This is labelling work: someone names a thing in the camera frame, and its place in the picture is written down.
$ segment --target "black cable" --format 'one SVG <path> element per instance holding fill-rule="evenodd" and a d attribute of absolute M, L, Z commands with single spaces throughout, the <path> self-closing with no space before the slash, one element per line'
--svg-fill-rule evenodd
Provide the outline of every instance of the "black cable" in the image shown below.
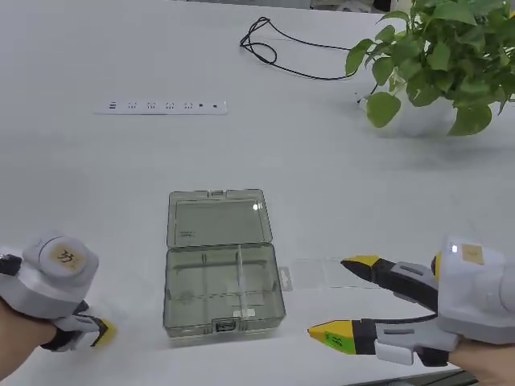
<path fill-rule="evenodd" d="M 270 66 L 272 67 L 275 67 L 275 68 L 279 68 L 283 71 L 286 71 L 286 72 L 289 72 L 291 74 L 295 74 L 295 75 L 299 75 L 299 76 L 303 76 L 305 78 L 308 78 L 308 79 L 314 79 L 314 80 L 344 80 L 344 79 L 348 79 L 350 78 L 351 76 L 353 76 L 354 74 L 356 74 L 357 70 L 355 72 L 353 72 L 352 74 L 349 74 L 349 75 L 343 75 L 343 76 L 337 76 L 337 77 L 332 77 L 332 78 L 326 78 L 326 77 L 322 77 L 322 76 L 314 76 L 314 75 L 309 75 L 309 74 L 305 74 L 303 72 L 299 72 L 299 71 L 295 71 L 291 68 L 288 68 L 288 67 L 284 67 L 284 66 L 281 66 L 279 64 L 277 64 L 277 60 L 278 60 L 278 54 L 277 54 L 277 51 L 275 51 L 275 49 L 273 47 L 271 47 L 269 44 L 267 43 L 263 43 L 263 42 L 253 42 L 251 41 L 251 36 L 252 34 L 259 30 L 260 28 L 263 28 L 264 26 L 266 25 L 269 25 L 271 26 L 272 28 L 274 28 L 274 30 L 276 32 L 278 32 L 280 35 L 284 36 L 285 38 L 288 38 L 290 40 L 293 40 L 294 42 L 297 42 L 297 43 L 302 43 L 302 44 L 306 44 L 308 46 L 312 46 L 312 47 L 321 47 L 321 48 L 330 48 L 330 49 L 333 49 L 333 50 L 340 50 L 340 51 L 351 51 L 350 48 L 345 48 L 345 47 L 337 47 L 337 46 L 329 46 L 329 45 L 326 45 L 326 44 L 317 44 L 317 43 L 310 43 L 310 42 L 306 42 L 304 40 L 301 40 L 301 39 L 296 39 L 294 38 L 293 36 L 290 36 L 288 34 L 285 34 L 284 32 L 280 31 L 273 23 L 272 21 L 269 19 L 269 18 L 265 18 L 265 17 L 260 17 L 258 20 L 256 20 L 249 28 L 249 31 L 247 32 L 247 34 L 240 40 L 240 47 L 244 48 L 246 51 L 250 52 L 251 54 L 253 54 L 254 56 L 256 56 L 256 58 L 258 58 L 260 61 L 262 61 L 264 64 L 269 64 Z M 274 55 L 273 59 L 272 60 L 268 60 L 267 58 L 265 58 L 263 55 L 260 55 L 258 54 L 254 48 L 255 47 L 264 47 L 264 48 L 267 48 L 269 49 L 272 54 Z"/>
<path fill-rule="evenodd" d="M 438 378 L 437 380 L 432 380 L 431 382 L 427 382 L 426 384 L 422 384 L 421 386 L 429 386 L 430 384 L 436 384 L 438 382 L 442 382 L 443 380 L 448 380 L 449 378 L 452 378 L 453 376 L 459 376 L 460 374 L 464 374 L 465 372 L 463 370 L 459 372 L 454 372 L 450 374 L 449 376 L 444 376 L 442 378 Z"/>

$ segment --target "sticker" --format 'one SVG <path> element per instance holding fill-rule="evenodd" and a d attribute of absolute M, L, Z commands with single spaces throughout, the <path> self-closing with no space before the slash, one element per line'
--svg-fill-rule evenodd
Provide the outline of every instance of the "sticker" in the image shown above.
<path fill-rule="evenodd" d="M 279 281 L 281 282 L 281 290 L 292 291 L 293 285 L 291 284 L 290 270 L 288 267 L 279 267 Z"/>
<path fill-rule="evenodd" d="M 246 310 L 235 310 L 233 311 L 233 318 L 252 318 L 256 316 L 256 310 L 254 308 L 247 308 Z"/>
<path fill-rule="evenodd" d="M 356 346 L 354 346 L 354 339 L 344 338 L 343 336 L 325 333 L 325 344 L 345 354 L 356 354 Z"/>
<path fill-rule="evenodd" d="M 463 261 L 470 261 L 471 263 L 483 265 L 483 249 L 480 245 L 461 245 L 461 257 Z"/>
<path fill-rule="evenodd" d="M 73 272 L 82 268 L 85 260 L 85 257 L 77 251 L 60 244 L 56 245 L 53 250 L 50 251 L 48 256 L 50 260 L 59 263 L 66 269 L 70 269 Z"/>

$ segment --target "plastic storage box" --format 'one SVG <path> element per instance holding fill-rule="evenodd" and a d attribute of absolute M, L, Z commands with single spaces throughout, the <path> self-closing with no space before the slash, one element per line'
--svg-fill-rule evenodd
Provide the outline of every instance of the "plastic storage box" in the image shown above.
<path fill-rule="evenodd" d="M 170 194 L 163 325 L 171 338 L 275 328 L 286 315 L 260 190 Z"/>

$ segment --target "power outlet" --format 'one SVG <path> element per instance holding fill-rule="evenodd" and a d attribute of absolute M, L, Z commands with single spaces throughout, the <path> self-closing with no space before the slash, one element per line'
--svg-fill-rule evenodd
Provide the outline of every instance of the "power outlet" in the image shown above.
<path fill-rule="evenodd" d="M 225 101 L 162 101 L 116 100 L 106 101 L 95 110 L 109 115 L 225 115 Z"/>

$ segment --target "yellow label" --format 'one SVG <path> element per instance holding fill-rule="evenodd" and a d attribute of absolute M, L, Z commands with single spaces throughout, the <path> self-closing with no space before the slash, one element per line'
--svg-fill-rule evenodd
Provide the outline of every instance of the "yellow label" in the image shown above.
<path fill-rule="evenodd" d="M 462 244 L 461 254 L 464 261 L 470 261 L 471 263 L 480 265 L 484 264 L 483 249 L 480 245 Z"/>
<path fill-rule="evenodd" d="M 64 245 L 56 245 L 53 250 L 50 251 L 50 259 L 61 264 L 63 267 L 70 269 L 71 271 L 77 271 L 85 260 L 77 251 Z"/>

